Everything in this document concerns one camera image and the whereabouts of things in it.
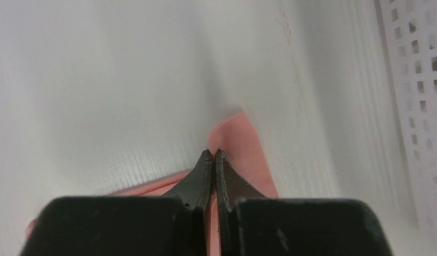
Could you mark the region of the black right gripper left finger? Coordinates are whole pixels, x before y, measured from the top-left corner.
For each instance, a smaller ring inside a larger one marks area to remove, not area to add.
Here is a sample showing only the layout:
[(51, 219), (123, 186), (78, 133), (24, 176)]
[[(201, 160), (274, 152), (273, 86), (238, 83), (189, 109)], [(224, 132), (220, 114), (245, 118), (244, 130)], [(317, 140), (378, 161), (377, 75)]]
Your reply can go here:
[(161, 196), (60, 197), (40, 213), (22, 255), (207, 255), (213, 157)]

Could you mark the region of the pink t shirt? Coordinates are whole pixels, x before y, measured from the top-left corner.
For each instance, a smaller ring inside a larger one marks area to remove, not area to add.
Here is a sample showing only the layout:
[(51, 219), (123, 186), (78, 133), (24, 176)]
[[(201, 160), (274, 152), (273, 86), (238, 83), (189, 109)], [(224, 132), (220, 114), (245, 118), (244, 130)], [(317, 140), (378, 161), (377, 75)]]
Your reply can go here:
[[(207, 255), (222, 255), (220, 252), (219, 218), (216, 176), (214, 173), (216, 152), (222, 150), (233, 168), (266, 197), (277, 197), (278, 192), (272, 179), (257, 132), (248, 116), (240, 112), (216, 126), (208, 137), (208, 151), (213, 157), (212, 185), (207, 218)], [(188, 173), (176, 174), (148, 185), (121, 191), (108, 196), (161, 196), (174, 187)], [(27, 238), (36, 223), (27, 229)]]

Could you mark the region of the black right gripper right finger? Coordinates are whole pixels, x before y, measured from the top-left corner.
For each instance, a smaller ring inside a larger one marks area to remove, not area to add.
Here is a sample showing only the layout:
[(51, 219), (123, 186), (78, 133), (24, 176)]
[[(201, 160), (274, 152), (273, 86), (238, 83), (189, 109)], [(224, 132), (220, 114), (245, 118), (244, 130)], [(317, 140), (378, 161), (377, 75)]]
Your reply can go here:
[(345, 198), (268, 198), (215, 156), (222, 255), (391, 255), (364, 202)]

